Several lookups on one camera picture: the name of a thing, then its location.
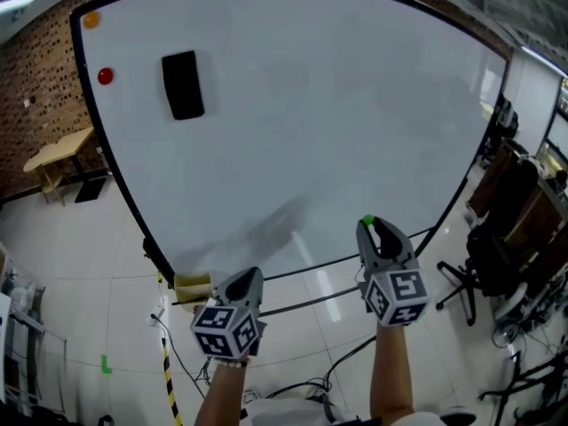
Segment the chair base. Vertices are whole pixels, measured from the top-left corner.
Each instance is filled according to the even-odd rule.
[[[443,260],[438,262],[436,267],[442,271],[442,269],[448,270],[460,283],[461,285],[454,290],[450,295],[444,298],[442,301],[436,303],[436,309],[438,311],[444,309],[444,304],[451,299],[452,297],[458,295],[463,290],[466,291],[468,294],[468,303],[469,303],[469,311],[471,313],[470,317],[468,317],[467,323],[471,327],[473,324],[476,323],[477,313],[476,313],[476,299],[473,295],[473,291],[476,288],[480,288],[479,282],[477,282],[475,274],[473,274],[473,270],[469,266],[469,260],[466,261],[466,267],[459,267],[459,269],[452,267],[447,262]]]

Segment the brick wall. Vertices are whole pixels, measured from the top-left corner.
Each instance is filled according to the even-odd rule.
[[[75,66],[69,13],[90,0],[63,0],[23,28],[0,48],[0,198],[37,185],[22,168],[42,146],[87,127],[91,120]],[[485,26],[445,0],[420,0],[495,46],[506,58],[507,45]],[[33,104],[24,108],[25,99]],[[80,152],[86,170],[102,168],[92,138]],[[69,173],[70,160],[60,162]]]

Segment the ceiling light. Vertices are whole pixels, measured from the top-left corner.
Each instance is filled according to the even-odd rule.
[[[12,10],[18,10],[24,6],[28,6],[34,0],[0,0],[0,13]]]
[[[526,53],[528,53],[531,57],[533,57],[534,59],[537,59],[539,62],[544,63],[547,67],[549,67],[550,69],[554,69],[558,74],[560,74],[562,77],[568,77],[568,74],[565,73],[565,71],[563,71],[562,69],[560,69],[559,67],[557,67],[554,63],[552,63],[549,59],[545,59],[544,57],[542,57],[542,55],[540,55],[539,53],[533,51],[532,49],[529,49],[526,46],[522,46],[523,51],[525,51]]]

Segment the red magnet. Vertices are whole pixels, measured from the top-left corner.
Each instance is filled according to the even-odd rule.
[[[101,85],[109,85],[114,78],[113,70],[109,67],[104,67],[99,71],[99,83]]]

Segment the whiteboard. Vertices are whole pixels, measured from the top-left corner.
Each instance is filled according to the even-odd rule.
[[[366,214],[408,234],[432,227],[484,135],[485,72],[502,81],[506,66],[395,0],[118,0],[98,12],[79,35],[91,118],[175,272],[328,263],[357,253]],[[162,57],[184,51],[205,114],[176,121]]]

